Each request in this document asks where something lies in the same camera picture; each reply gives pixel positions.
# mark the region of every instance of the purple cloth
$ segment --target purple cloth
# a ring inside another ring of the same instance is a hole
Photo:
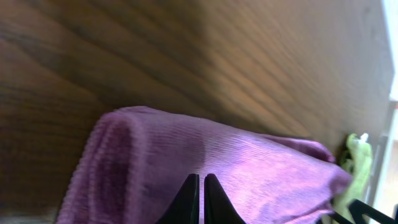
[[[312,223],[351,177],[320,143],[278,138],[146,107],[104,115],[58,216],[67,223],[155,223],[188,174],[216,174],[247,223]]]

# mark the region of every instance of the lime green towel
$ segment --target lime green towel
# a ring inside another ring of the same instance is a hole
[[[363,200],[371,172],[372,147],[366,142],[367,138],[368,134],[363,134],[360,139],[355,134],[350,134],[346,142],[348,150],[343,153],[340,161],[340,166],[353,176],[353,181],[343,194],[335,197],[333,206],[337,213],[351,222],[353,219],[347,206],[354,199]]]

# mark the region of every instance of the wooden table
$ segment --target wooden table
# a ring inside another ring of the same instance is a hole
[[[146,105],[261,133],[376,142],[379,1],[0,1],[0,220],[52,223],[101,114]]]

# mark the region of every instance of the wood grain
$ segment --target wood grain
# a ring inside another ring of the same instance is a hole
[[[53,222],[101,114],[146,105],[260,133],[376,142],[379,1],[0,1],[0,217]]]

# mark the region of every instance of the purple microfiber towel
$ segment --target purple microfiber towel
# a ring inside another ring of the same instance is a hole
[[[188,174],[214,173],[246,223],[313,223],[351,176],[320,143],[278,138],[146,107],[104,115],[58,224],[155,223]]]

